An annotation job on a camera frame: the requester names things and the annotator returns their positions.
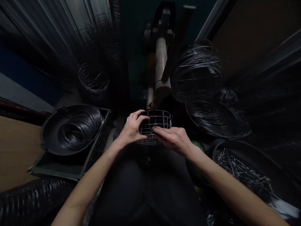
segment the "wooden table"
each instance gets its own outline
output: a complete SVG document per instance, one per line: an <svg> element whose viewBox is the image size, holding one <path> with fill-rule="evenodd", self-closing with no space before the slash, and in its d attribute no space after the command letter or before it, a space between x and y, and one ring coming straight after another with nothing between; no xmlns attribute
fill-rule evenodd
<svg viewBox="0 0 301 226"><path fill-rule="evenodd" d="M0 192L38 178L27 170L43 152L40 129L0 116Z"/></svg>

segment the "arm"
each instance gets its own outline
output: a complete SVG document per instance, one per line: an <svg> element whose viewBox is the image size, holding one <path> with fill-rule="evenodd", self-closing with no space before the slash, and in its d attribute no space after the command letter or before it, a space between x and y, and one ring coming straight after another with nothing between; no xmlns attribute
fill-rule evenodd
<svg viewBox="0 0 301 226"><path fill-rule="evenodd" d="M266 203L193 145L183 128L153 127L166 147L193 162L231 209L247 225L288 225Z"/></svg>
<svg viewBox="0 0 301 226"><path fill-rule="evenodd" d="M147 136L140 135L138 132L140 123L144 119L150 119L147 116L138 117L143 111L139 110L130 114L119 137L79 181L58 212L52 226L82 225L87 208L99 190L119 151L130 143L147 138Z"/></svg>

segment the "person's left hand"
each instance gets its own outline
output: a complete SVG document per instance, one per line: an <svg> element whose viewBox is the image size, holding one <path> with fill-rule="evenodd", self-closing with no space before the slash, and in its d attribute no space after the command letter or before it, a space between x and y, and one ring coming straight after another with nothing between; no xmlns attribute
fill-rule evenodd
<svg viewBox="0 0 301 226"><path fill-rule="evenodd" d="M144 110L138 110L131 113L126 119L126 124L117 138L122 145L126 146L130 143L145 140L147 138L147 136L141 135L138 131L140 123L145 119L150 119L148 116L140 115L142 112L144 112Z"/></svg>

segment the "forearm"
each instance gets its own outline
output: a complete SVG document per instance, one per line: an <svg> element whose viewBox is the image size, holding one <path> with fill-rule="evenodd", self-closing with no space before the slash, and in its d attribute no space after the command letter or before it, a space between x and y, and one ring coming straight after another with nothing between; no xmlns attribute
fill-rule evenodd
<svg viewBox="0 0 301 226"><path fill-rule="evenodd" d="M116 139L76 185L52 225L81 225L86 210L99 190L119 151L124 147Z"/></svg>
<svg viewBox="0 0 301 226"><path fill-rule="evenodd" d="M266 203L221 168L198 147L193 146L187 158L207 178L232 210L248 225L288 225Z"/></svg>

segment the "black pants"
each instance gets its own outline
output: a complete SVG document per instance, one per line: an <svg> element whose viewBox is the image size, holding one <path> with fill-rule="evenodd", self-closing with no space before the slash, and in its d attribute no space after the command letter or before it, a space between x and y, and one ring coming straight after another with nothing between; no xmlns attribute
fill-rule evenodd
<svg viewBox="0 0 301 226"><path fill-rule="evenodd" d="M132 144L105 179L90 225L207 225L185 158Z"/></svg>

